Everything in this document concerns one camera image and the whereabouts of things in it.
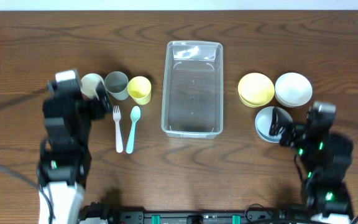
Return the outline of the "grey plastic cup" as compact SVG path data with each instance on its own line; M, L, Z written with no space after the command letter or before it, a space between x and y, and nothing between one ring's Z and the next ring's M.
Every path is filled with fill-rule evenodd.
M129 97L127 86L129 79L123 72L111 72L104 79L104 86L108 93L110 93L117 100L125 100Z

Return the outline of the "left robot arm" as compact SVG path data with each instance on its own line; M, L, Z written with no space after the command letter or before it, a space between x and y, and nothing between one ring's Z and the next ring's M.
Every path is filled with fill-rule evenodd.
M39 223L79 223L91 165L91 122L111 113L112 104L102 83L94 98L84 99L76 70L56 73L47 87L52 95L42 106L47 137L37 167Z

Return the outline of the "white plastic bowl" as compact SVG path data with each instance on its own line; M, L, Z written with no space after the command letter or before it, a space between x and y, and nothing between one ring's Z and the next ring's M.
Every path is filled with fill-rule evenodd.
M303 106L312 96L311 82L300 73L284 73L275 82L275 97L283 106L289 108Z

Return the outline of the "grey plastic bowl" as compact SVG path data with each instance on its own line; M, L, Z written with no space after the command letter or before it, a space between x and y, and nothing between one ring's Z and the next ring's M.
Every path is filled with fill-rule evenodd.
M273 118L273 109L274 106L269 106L258 112L257 116L255 117L255 130L262 140L272 143L279 143L283 132L282 128L277 135L269 135Z

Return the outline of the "yellow plastic bowl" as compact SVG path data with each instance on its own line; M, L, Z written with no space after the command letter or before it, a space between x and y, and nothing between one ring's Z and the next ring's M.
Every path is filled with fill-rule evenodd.
M244 75L237 87L240 100L248 107L264 106L275 96L275 87L271 79L262 73Z

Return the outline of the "cream plastic cup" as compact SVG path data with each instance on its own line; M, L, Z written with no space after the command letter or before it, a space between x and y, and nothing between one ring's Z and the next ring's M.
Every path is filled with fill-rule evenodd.
M97 73L89 73L81 79L81 92L89 99L97 98L96 92L99 83L104 83L103 78Z

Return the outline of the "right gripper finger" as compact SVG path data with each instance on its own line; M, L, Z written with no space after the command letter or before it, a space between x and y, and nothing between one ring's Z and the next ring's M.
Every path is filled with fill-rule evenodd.
M278 116L278 132L284 132L288 124L290 124L290 117Z
M272 122L269 129L269 135L271 136L277 136L280 132L281 126L280 126L280 110L278 107L274 107L272 110Z

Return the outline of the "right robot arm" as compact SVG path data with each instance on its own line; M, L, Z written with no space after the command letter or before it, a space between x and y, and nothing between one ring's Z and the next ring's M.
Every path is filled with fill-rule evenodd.
M351 198L344 178L352 163L352 141L332 133L336 107L316 101L305 123L290 121L278 107L272 109L270 134L281 134L279 144L294 149L300 177L302 205L291 205L277 214L280 223L351 223Z

